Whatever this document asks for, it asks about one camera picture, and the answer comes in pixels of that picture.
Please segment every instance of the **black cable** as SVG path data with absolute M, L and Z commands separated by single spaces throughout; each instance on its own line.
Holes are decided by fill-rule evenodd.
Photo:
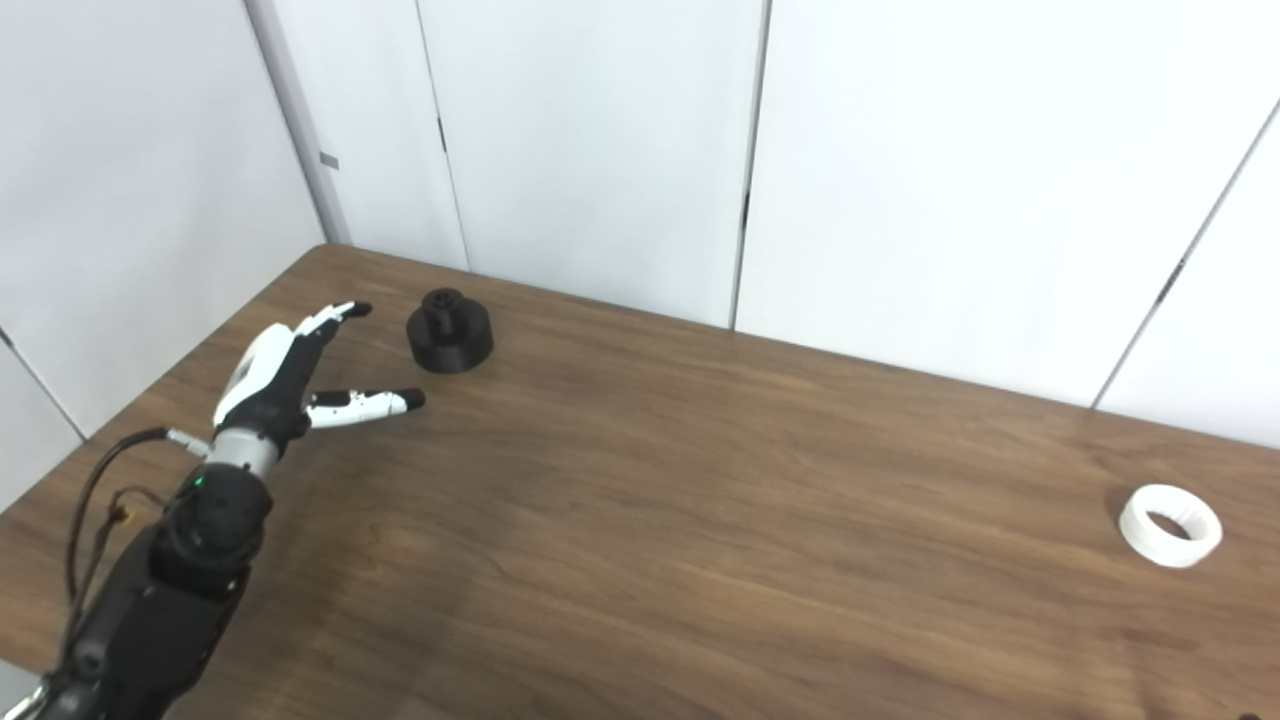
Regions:
M 168 503 L 159 495 L 142 486 L 129 486 L 111 493 L 111 502 L 106 507 L 106 520 L 93 533 L 93 548 L 90 552 L 88 565 L 84 568 L 84 578 L 81 579 L 76 597 L 72 598 L 70 611 L 67 614 L 67 626 L 63 629 L 58 664 L 54 665 L 55 675 L 65 676 L 70 670 L 72 646 L 76 643 L 76 635 L 79 634 L 81 619 L 84 615 L 84 602 L 88 600 L 90 588 L 93 585 L 93 575 L 97 573 L 99 564 L 102 562 L 102 555 L 106 552 L 106 541 L 110 539 L 111 530 L 129 518 L 129 512 L 120 505 L 120 500 L 131 493 L 145 497 L 161 510 L 168 507 Z
M 143 442 L 165 439 L 168 434 L 169 428 L 150 428 L 123 438 L 120 442 L 115 443 L 111 450 L 106 451 L 106 455 L 97 461 L 97 465 L 93 466 L 93 470 L 90 471 L 88 477 L 84 479 L 84 487 L 81 489 L 79 500 L 76 502 L 76 512 L 72 515 L 72 532 L 70 538 L 67 541 L 67 557 L 64 559 L 64 571 L 67 574 L 67 601 L 69 603 L 74 605 L 76 596 L 78 594 L 76 587 L 76 552 L 79 547 L 81 529 L 84 527 L 84 514 L 88 511 L 88 502 L 93 497 L 93 489 L 97 488 L 99 480 L 102 479 L 102 473 L 105 473 L 111 461 L 125 450 Z

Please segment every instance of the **white wall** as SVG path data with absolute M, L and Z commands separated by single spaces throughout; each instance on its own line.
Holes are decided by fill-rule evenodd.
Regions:
M 1280 447 L 1277 269 L 1272 120 L 1100 407 Z
M 776 0 L 737 328 L 1089 404 L 1280 95 L 1277 27 Z
M 246 5 L 332 238 L 467 269 L 413 0 Z
M 471 269 L 726 325 L 759 0 L 420 0 Z
M 0 325 L 86 434 L 306 249 L 239 3 L 0 4 Z
M 0 511 L 79 445 L 54 401 L 6 345 L 0 343 Z M 0 666 L 0 688 L 4 687 Z

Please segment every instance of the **black knob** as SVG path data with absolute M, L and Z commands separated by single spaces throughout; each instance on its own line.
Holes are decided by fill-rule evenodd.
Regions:
M 413 360 L 433 373 L 465 373 L 493 352 L 489 311 L 452 287 L 426 293 L 404 331 Z

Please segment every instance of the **white ring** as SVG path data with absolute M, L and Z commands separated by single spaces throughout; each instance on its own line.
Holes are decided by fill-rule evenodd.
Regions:
M 1165 532 L 1148 512 L 1178 523 L 1190 539 Z M 1222 542 L 1222 523 L 1208 503 L 1183 488 L 1143 486 L 1120 514 L 1120 533 L 1156 565 L 1190 568 Z

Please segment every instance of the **robotic arm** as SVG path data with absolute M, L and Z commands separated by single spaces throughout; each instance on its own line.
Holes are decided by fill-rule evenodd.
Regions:
M 289 442 L 426 401 L 416 388 L 306 396 L 339 325 L 371 310 L 344 302 L 297 328 L 271 325 L 232 373 L 212 442 L 168 433 L 204 462 L 120 555 L 83 618 L 73 607 L 60 666 L 5 720 L 159 719 L 196 684 L 243 597 L 273 506 L 265 480 Z

